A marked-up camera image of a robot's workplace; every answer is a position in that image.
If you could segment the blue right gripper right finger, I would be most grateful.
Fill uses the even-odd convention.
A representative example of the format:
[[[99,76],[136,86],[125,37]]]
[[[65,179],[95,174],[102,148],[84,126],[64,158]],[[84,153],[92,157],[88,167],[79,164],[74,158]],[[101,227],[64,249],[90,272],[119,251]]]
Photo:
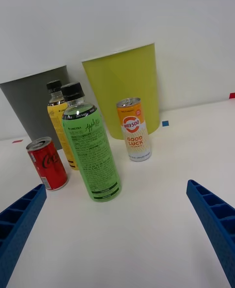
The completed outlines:
[[[194,180],[186,195],[213,246],[230,286],[235,287],[235,209]]]

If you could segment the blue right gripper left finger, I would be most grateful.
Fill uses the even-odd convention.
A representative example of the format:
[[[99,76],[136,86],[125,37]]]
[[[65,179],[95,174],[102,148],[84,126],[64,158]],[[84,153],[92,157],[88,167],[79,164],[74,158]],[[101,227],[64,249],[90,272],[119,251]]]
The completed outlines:
[[[0,287],[7,286],[46,198],[40,184],[0,213]]]

